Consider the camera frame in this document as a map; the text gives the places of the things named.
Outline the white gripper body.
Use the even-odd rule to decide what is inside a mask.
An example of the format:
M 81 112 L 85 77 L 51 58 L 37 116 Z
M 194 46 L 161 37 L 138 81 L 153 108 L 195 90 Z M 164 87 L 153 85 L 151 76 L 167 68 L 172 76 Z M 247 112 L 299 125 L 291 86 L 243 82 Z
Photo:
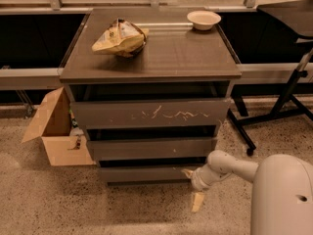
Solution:
M 207 169 L 199 167 L 192 172 L 191 183 L 196 191 L 205 191 L 209 188 L 210 173 Z

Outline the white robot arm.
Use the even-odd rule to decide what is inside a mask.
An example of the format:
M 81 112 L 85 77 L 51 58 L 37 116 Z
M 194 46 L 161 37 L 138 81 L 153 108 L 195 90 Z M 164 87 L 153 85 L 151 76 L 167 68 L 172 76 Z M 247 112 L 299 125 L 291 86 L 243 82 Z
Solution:
M 313 165 L 300 158 L 276 154 L 255 163 L 215 150 L 205 165 L 182 172 L 195 189 L 193 212 L 213 183 L 237 175 L 252 184 L 250 235 L 313 235 Z

